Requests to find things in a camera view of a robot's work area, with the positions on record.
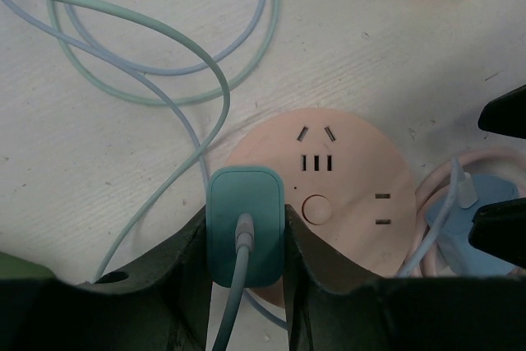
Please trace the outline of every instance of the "light blue cable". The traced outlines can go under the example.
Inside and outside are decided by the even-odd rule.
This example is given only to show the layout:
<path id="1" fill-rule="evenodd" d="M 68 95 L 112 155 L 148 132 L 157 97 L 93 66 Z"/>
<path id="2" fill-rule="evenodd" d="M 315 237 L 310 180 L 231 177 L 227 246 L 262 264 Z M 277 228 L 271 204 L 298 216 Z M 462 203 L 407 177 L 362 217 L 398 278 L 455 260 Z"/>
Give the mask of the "light blue cable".
<path id="1" fill-rule="evenodd" d="M 54 4 L 53 6 L 48 7 L 48 13 L 49 13 L 49 18 L 51 20 L 51 26 L 54 27 L 55 29 L 58 29 L 58 23 L 56 22 L 58 20 L 58 15 L 56 13 Z M 245 81 L 248 78 L 248 76 L 256 69 L 258 63 L 266 54 L 266 51 L 269 48 L 270 43 L 272 39 L 274 38 L 275 31 L 277 29 L 277 25 L 279 21 L 279 13 L 280 13 L 280 0 L 272 0 L 272 7 L 270 11 L 270 23 L 266 31 L 265 38 L 263 39 L 262 43 L 260 44 L 260 47 L 257 49 L 254 56 L 248 61 L 247 65 L 234 78 L 228 81 L 230 90 L 234 90 L 235 88 L 240 86 L 241 83 Z M 137 103 L 137 104 L 144 104 L 144 105 L 149 105 L 149 106 L 164 105 L 164 102 L 162 100 L 130 94 L 130 93 L 127 93 L 125 91 L 122 91 L 118 88 L 114 88 L 104 83 L 103 81 L 99 80 L 96 76 L 94 76 L 81 63 L 81 61 L 75 56 L 75 54 L 69 49 L 69 47 L 64 42 L 60 41 L 59 44 L 60 44 L 62 51 L 66 55 L 67 59 L 72 63 L 73 67 L 86 80 L 88 80 L 91 84 L 93 84 L 100 90 L 104 91 L 108 95 L 112 95 L 116 98 L 126 100 L 132 103 Z M 221 96 L 221 88 L 219 87 L 213 90 L 208 90 L 202 94 L 172 99 L 172 101 L 179 106 L 183 106 L 183 105 L 189 105 L 189 104 L 204 103 L 208 100 L 219 98 L 220 96 Z"/>
<path id="2" fill-rule="evenodd" d="M 432 244 L 436 241 L 436 238 L 438 238 L 440 231 L 444 228 L 445 222 L 450 216 L 451 207 L 453 207 L 453 204 L 456 201 L 459 190 L 459 175 L 460 163 L 456 157 L 453 157 L 451 158 L 450 190 L 447 192 L 444 204 L 436 217 L 435 223 L 431 226 L 426 237 L 422 240 L 414 254 L 406 260 L 404 266 L 399 270 L 396 277 L 407 277 L 411 275 L 413 270 L 427 254 Z"/>
<path id="3" fill-rule="evenodd" d="M 241 46 L 241 44 L 245 42 L 248 36 L 251 35 L 252 31 L 256 28 L 259 20 L 261 19 L 261 15 L 263 14 L 263 10 L 265 9 L 265 3 L 266 3 L 266 0 L 258 0 L 256 11 L 250 23 L 248 24 L 247 28 L 227 48 L 225 48 L 223 51 L 221 51 L 220 53 L 218 53 L 216 56 L 213 57 L 213 59 L 216 62 L 220 62 L 223 59 L 225 59 L 228 55 L 230 55 L 237 48 L 239 48 L 239 46 Z M 141 65 L 139 63 L 127 61 L 126 59 L 119 57 L 116 53 L 112 53 L 111 51 L 109 51 L 106 47 L 100 44 L 93 37 L 93 35 L 84 27 L 84 25 L 80 21 L 78 15 L 76 14 L 76 10 L 73 6 L 69 4 L 64 4 L 64 7 L 66 8 L 66 13 L 69 16 L 70 20 L 72 21 L 72 24 L 75 27 L 76 31 L 79 33 L 79 35 L 81 35 L 81 37 L 86 41 L 86 43 L 88 43 L 92 47 L 95 47 L 96 49 L 98 49 L 99 51 L 103 53 L 108 53 L 109 55 L 111 55 L 113 59 L 118 60 L 125 66 L 130 67 L 131 69 L 135 69 L 138 72 L 153 74 L 157 76 L 184 76 L 186 74 L 199 72 L 208 67 L 206 66 L 206 63 L 202 62 L 194 66 L 190 66 L 190 67 L 183 67 L 183 68 L 178 68 L 178 69 L 163 69 L 163 68 L 157 68 L 157 67 L 148 67 L 145 65 Z"/>
<path id="4" fill-rule="evenodd" d="M 227 307 L 224 309 L 223 319 L 221 320 L 212 351 L 224 351 L 227 349 L 233 324 L 238 316 L 239 303 L 245 289 L 249 257 L 250 250 L 248 246 L 241 246 L 236 256 L 236 265 L 234 266 L 232 285 L 230 285 L 230 292 L 228 293 Z"/>
<path id="5" fill-rule="evenodd" d="M 147 80 L 144 76 L 142 76 L 141 74 L 138 74 L 136 72 L 134 72 L 133 70 L 129 70 L 128 67 L 126 67 L 126 65 L 122 65 L 122 64 L 119 64 L 119 62 L 115 62 L 114 59 L 111 59 L 111 57 L 108 57 L 107 54 L 105 53 L 102 53 L 100 51 L 97 51 L 96 49 L 94 48 L 91 48 L 90 46 L 87 46 L 86 44 L 82 43 L 81 41 L 79 40 L 76 40 L 76 39 L 73 39 L 72 37 L 70 36 L 67 36 L 65 34 L 63 34 L 61 31 L 59 30 L 56 30 L 50 26 L 47 26 L 45 25 L 43 22 L 35 19 L 33 16 L 31 16 L 30 14 L 24 12 L 23 10 L 21 10 L 14 2 L 12 2 L 11 0 L 2 0 L 10 9 L 12 9 L 19 17 L 21 17 L 22 19 L 24 19 L 25 21 L 27 21 L 28 23 L 30 23 L 31 25 L 34 25 L 35 27 L 37 27 L 38 29 L 41 29 L 43 30 L 44 32 L 46 33 L 49 33 L 50 35 L 53 35 L 54 37 L 57 37 L 58 39 L 60 40 L 63 40 L 64 42 L 67 42 L 69 43 L 70 45 L 73 45 L 83 51 L 86 51 L 87 53 L 90 53 L 92 54 L 93 56 L 96 56 L 97 58 L 100 58 L 102 60 L 104 60 L 105 62 L 108 62 L 112 65 L 114 65 L 115 67 L 119 68 L 120 70 L 124 71 L 126 74 L 136 78 L 139 82 L 143 83 L 144 85 L 146 85 L 150 90 L 152 90 L 154 93 L 156 93 L 175 113 L 176 115 L 179 117 L 179 119 L 182 121 L 182 124 L 183 126 L 187 129 L 188 131 L 188 134 L 190 135 L 191 137 L 191 140 L 192 140 L 192 143 L 193 145 L 196 147 L 196 150 L 201 150 L 201 147 L 200 147 L 200 143 L 199 143 L 199 140 L 196 136 L 196 133 L 193 131 L 192 127 L 191 127 L 191 124 L 187 121 L 186 117 L 184 116 L 184 114 L 180 111 L 180 109 L 177 107 L 177 105 L 161 90 L 159 89 L 156 85 L 154 85 L 151 81 Z M 279 10 L 279 0 L 275 0 L 275 2 L 277 2 L 277 9 Z M 274 13 L 273 14 L 273 21 L 274 21 L 274 26 L 275 26 L 275 22 L 277 21 L 277 16 L 278 16 L 278 13 Z M 206 186 L 206 184 L 208 183 L 208 178 L 209 178 L 209 174 L 208 174 L 208 169 L 206 167 L 206 164 L 205 164 L 205 160 L 203 158 L 202 155 L 198 155 L 198 160 L 200 162 L 200 166 L 201 166 L 201 173 L 202 173 L 202 176 L 203 176 L 203 182 Z M 160 194 L 163 193 L 163 191 L 169 187 L 169 185 L 171 185 L 171 183 L 173 181 L 175 181 L 175 179 L 177 178 L 174 178 L 173 177 L 174 174 L 172 176 L 170 176 L 170 178 L 155 192 L 155 194 L 140 208 L 139 213 L 141 212 L 144 212 L 146 207 L 149 207 L 153 204 L 153 202 L 160 196 Z M 113 244 L 112 248 L 110 248 L 110 251 L 108 252 L 107 256 L 104 258 L 104 261 L 102 262 L 101 264 L 101 267 L 102 266 L 106 266 L 108 263 L 109 263 L 109 260 L 111 259 L 111 257 L 113 256 L 113 254 L 117 251 L 117 248 L 118 246 L 120 245 L 120 242 L 124 239 L 124 237 L 127 235 L 127 233 L 129 232 L 129 230 L 132 229 L 133 227 L 133 224 L 135 224 L 137 222 L 137 220 L 139 220 L 141 218 L 141 215 L 139 216 L 134 216 L 134 219 L 131 220 L 130 223 L 128 223 L 128 225 L 126 226 L 126 228 L 121 232 L 121 234 L 119 235 L 118 239 L 116 240 L 116 242 Z M 98 272 L 100 272 L 100 276 L 102 276 L 102 274 L 104 273 L 104 270 L 105 270 L 105 266 L 104 268 L 101 270 L 101 267 L 99 268 Z M 265 318 L 269 319 L 270 321 L 272 321 L 273 323 L 275 323 L 277 326 L 280 326 L 281 328 L 283 329 L 287 329 L 287 323 L 283 320 L 281 320 L 280 318 L 278 318 L 277 316 L 273 315 L 271 312 L 269 312 L 268 310 L 266 310 L 263 306 L 261 306 L 247 291 L 245 291 L 245 296 L 248 300 L 248 302 L 260 313 L 262 314 Z"/>
<path id="6" fill-rule="evenodd" d="M 203 154 L 206 147 L 212 142 L 212 140 L 217 136 L 219 133 L 219 130 L 224 125 L 224 121 L 226 120 L 226 117 L 228 115 L 228 109 L 230 107 L 230 90 L 228 88 L 228 82 L 226 81 L 226 78 L 224 77 L 224 74 L 222 73 L 221 69 L 217 65 L 217 63 L 214 62 L 214 60 L 211 58 L 208 53 L 206 53 L 201 47 L 199 47 L 196 43 L 188 39 L 188 37 L 182 35 L 180 32 L 177 32 L 174 28 L 169 27 L 168 25 L 165 25 L 159 21 L 153 20 L 149 18 L 148 16 L 144 16 L 137 12 L 132 12 L 131 10 L 127 10 L 123 7 L 119 7 L 117 5 L 113 5 L 111 3 L 102 2 L 98 0 L 54 0 L 59 2 L 71 2 L 73 4 L 76 4 L 77 6 L 82 7 L 89 7 L 94 8 L 95 10 L 105 12 L 110 15 L 116 15 L 120 16 L 127 20 L 135 21 L 136 23 L 142 24 L 144 26 L 151 27 L 154 30 L 157 30 L 159 32 L 165 33 L 168 37 L 171 37 L 178 41 L 179 43 L 187 46 L 192 52 L 195 54 L 198 54 L 202 59 L 206 60 L 210 64 L 210 68 L 214 71 L 215 75 L 218 77 L 218 80 L 221 84 L 222 91 L 224 94 L 224 103 L 223 103 L 223 109 L 221 111 L 221 114 L 219 115 L 219 120 L 215 124 L 214 128 L 212 129 L 212 132 L 204 139 L 203 143 L 199 146 L 199 148 L 192 154 L 190 157 L 188 157 L 181 166 L 152 194 L 152 196 L 145 202 L 144 205 L 141 206 L 141 208 L 133 215 L 133 217 L 130 219 L 130 221 L 126 224 L 122 232 L 118 235 L 117 239 L 115 240 L 114 244 L 110 247 L 108 253 L 104 257 L 99 270 L 97 271 L 97 277 L 101 277 L 104 273 L 104 269 L 107 267 L 109 261 L 111 260 L 113 254 L 117 251 L 119 244 L 122 242 L 122 240 L 126 237 L 126 235 L 129 233 L 129 231 L 135 226 L 135 224 L 142 219 L 146 211 L 150 209 L 150 207 L 159 199 L 159 197 L 177 180 L 184 172 L 186 172 Z M 94 48 L 91 48 L 86 45 L 84 47 L 85 50 L 87 50 L 90 53 L 94 53 Z M 111 59 L 105 59 L 107 62 L 113 63 Z M 122 65 L 114 65 L 124 72 L 130 74 L 130 69 L 127 69 L 125 67 L 122 67 Z M 141 82 L 148 84 L 149 81 L 144 79 L 141 80 Z M 162 91 L 156 91 L 157 95 L 164 93 Z"/>
<path id="7" fill-rule="evenodd" d="M 199 148 L 199 146 L 201 144 L 199 142 L 199 139 L 197 138 L 196 132 L 191 127 L 191 124 L 188 121 L 188 119 L 182 113 L 181 109 L 158 86 L 156 86 L 153 82 L 148 80 L 146 77 L 144 77 L 140 73 L 134 71 L 133 69 L 130 69 L 129 67 L 126 67 L 126 66 L 124 66 L 122 64 L 119 64 L 118 62 L 115 62 L 106 53 L 100 52 L 98 49 L 92 48 L 89 45 L 87 45 L 85 43 L 82 43 L 81 41 L 79 41 L 77 39 L 73 39 L 72 37 L 63 34 L 62 32 L 52 28 L 51 26 L 48 26 L 48 25 L 44 24 L 42 21 L 37 20 L 31 14 L 25 12 L 20 7 L 18 7 L 12 0 L 0 0 L 0 1 L 2 1 L 7 7 L 9 7 L 21 19 L 23 19 L 24 21 L 28 22 L 32 26 L 44 31 L 45 33 L 47 33 L 49 35 L 52 35 L 52 36 L 56 37 L 57 39 L 63 40 L 65 42 L 67 42 L 68 44 L 70 44 L 70 45 L 72 45 L 74 47 L 77 47 L 78 49 L 81 49 L 82 51 L 85 51 L 85 52 L 93 55 L 94 57 L 96 57 L 98 59 L 101 59 L 101 60 L 103 60 L 103 61 L 115 66 L 116 68 L 122 70 L 123 72 L 125 72 L 129 76 L 135 78 L 140 83 L 145 85 L 149 90 L 151 90 L 153 93 L 155 93 L 157 96 L 159 96 L 172 109 L 172 111 L 175 113 L 175 115 L 178 116 L 178 118 L 181 121 L 182 125 L 187 130 L 188 135 L 190 135 L 191 142 L 193 143 L 194 147 L 196 147 L 196 150 Z M 206 184 L 208 183 L 209 175 L 208 175 L 208 168 L 206 166 L 205 158 L 203 157 L 203 155 L 199 156 L 199 165 L 201 166 L 201 173 L 203 175 L 203 183 L 205 184 L 205 188 L 206 188 Z"/>
<path id="8" fill-rule="evenodd" d="M 9 7 L 15 14 L 17 14 L 20 18 L 22 18 L 24 21 L 30 23 L 32 26 L 48 33 L 49 35 L 52 35 L 56 37 L 57 39 L 63 40 L 67 42 L 68 44 L 77 47 L 78 49 L 81 49 L 82 51 L 85 51 L 87 53 L 90 53 L 94 57 L 97 57 L 107 63 L 110 63 L 114 65 L 115 67 L 119 68 L 129 76 L 132 76 L 136 80 L 138 80 L 140 83 L 148 87 L 152 92 L 154 92 L 156 95 L 158 95 L 162 100 L 166 102 L 166 104 L 173 110 L 173 112 L 178 116 L 178 118 L 181 120 L 182 125 L 185 127 L 185 129 L 188 132 L 188 135 L 191 138 L 191 142 L 196 148 L 196 150 L 201 145 L 199 142 L 199 139 L 194 131 L 194 129 L 191 127 L 190 122 L 185 117 L 185 115 L 182 113 L 181 109 L 159 88 L 157 87 L 153 82 L 146 79 L 144 76 L 142 76 L 140 73 L 133 71 L 132 69 L 126 68 L 123 65 L 119 65 L 117 62 L 115 62 L 114 59 L 111 59 L 106 53 L 101 53 L 99 50 L 95 48 L 91 48 L 89 45 L 82 43 L 81 41 L 77 39 L 73 39 L 72 37 L 63 34 L 62 32 L 55 30 L 51 26 L 45 25 L 42 21 L 37 20 L 34 18 L 31 14 L 25 12 L 21 8 L 19 8 L 12 0 L 0 0 L 2 1 L 7 7 Z M 205 190 L 208 190 L 208 180 L 210 178 L 208 173 L 208 168 L 206 166 L 205 158 L 203 155 L 199 156 L 199 165 L 201 167 L 201 174 L 203 177 L 203 183 L 205 185 Z M 264 308 L 261 304 L 259 304 L 253 297 L 248 293 L 248 291 L 244 292 L 245 297 L 247 298 L 247 301 L 265 318 L 267 318 L 272 323 L 276 324 L 277 326 L 287 330 L 287 322 L 284 320 L 278 318 L 271 312 L 269 312 L 266 308 Z"/>

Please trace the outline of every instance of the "socket hole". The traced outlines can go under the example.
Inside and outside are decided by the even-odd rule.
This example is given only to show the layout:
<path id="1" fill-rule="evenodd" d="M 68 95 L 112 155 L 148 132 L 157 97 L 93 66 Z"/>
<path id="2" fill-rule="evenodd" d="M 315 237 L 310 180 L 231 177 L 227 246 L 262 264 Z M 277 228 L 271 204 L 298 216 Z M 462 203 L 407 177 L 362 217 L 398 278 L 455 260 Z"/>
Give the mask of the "socket hole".
<path id="1" fill-rule="evenodd" d="M 327 133 L 327 136 L 330 138 L 331 141 L 336 140 L 335 134 L 330 130 L 329 127 L 325 128 L 325 133 Z"/>
<path id="2" fill-rule="evenodd" d="M 298 141 L 302 141 L 303 137 L 307 134 L 307 131 L 309 130 L 308 127 L 303 127 L 302 131 L 299 132 Z"/>

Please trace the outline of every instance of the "pink cable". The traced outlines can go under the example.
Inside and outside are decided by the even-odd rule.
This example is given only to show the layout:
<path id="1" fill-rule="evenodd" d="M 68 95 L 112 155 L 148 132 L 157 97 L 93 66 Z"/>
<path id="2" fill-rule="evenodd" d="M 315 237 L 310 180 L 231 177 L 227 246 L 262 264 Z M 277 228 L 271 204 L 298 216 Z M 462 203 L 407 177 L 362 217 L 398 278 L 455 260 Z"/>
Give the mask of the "pink cable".
<path id="1" fill-rule="evenodd" d="M 463 167 L 482 160 L 500 160 L 509 162 L 526 172 L 526 156 L 511 148 L 473 150 L 464 152 L 463 154 L 458 155 L 457 158 L 459 159 L 460 165 Z M 415 236 L 413 238 L 413 243 L 409 248 L 408 256 L 414 254 L 422 242 L 422 239 L 428 230 L 424 215 L 434 203 L 446 194 L 448 187 L 443 187 L 439 191 L 436 189 L 450 176 L 450 172 L 450 161 L 447 161 L 433 170 L 418 187 L 416 192 L 417 221 L 415 225 Z M 523 196 L 524 194 L 522 192 L 525 189 L 520 187 L 519 190 L 521 191 L 521 196 Z M 436 276 L 437 252 L 438 246 L 434 243 L 422 260 L 423 274 L 420 269 L 417 268 L 413 272 L 413 276 Z"/>

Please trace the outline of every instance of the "blue plug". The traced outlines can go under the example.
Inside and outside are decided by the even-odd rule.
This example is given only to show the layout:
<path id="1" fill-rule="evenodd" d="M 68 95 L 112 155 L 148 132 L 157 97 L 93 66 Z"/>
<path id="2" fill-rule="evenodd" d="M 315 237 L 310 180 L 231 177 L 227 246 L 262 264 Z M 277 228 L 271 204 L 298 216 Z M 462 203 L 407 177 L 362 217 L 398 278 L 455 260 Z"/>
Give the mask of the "blue plug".
<path id="1" fill-rule="evenodd" d="M 472 179 L 478 201 L 467 209 L 455 204 L 436 242 L 445 261 L 457 275 L 507 275 L 514 265 L 471 247 L 468 235 L 473 227 L 473 217 L 480 207 L 517 199 L 519 191 L 512 182 L 496 176 L 474 174 Z M 440 199 L 426 213 L 429 226 L 433 225 L 443 202 L 444 198 Z"/>

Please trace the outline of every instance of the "light blue plug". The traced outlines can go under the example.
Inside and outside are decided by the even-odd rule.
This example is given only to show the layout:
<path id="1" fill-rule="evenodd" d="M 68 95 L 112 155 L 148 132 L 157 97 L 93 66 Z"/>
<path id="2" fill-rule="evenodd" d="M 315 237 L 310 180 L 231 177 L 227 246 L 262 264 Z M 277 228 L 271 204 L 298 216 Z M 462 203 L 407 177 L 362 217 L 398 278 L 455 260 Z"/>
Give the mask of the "light blue plug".
<path id="1" fill-rule="evenodd" d="M 441 230 L 436 242 L 445 261 L 457 275 L 507 275 L 514 265 L 469 245 L 468 235 L 473 227 L 477 210 L 492 203 L 510 201 L 519 197 L 517 187 L 509 181 L 487 174 L 472 176 L 478 194 L 478 201 L 468 209 L 453 205 L 450 217 Z M 444 198 L 440 199 L 426 213 L 426 221 L 432 226 L 440 211 Z"/>
<path id="2" fill-rule="evenodd" d="M 210 180 L 206 197 L 206 249 L 212 280 L 230 287 L 236 262 L 236 225 L 249 214 L 254 223 L 245 288 L 275 283 L 284 269 L 285 201 L 279 175 L 268 168 L 223 168 Z"/>

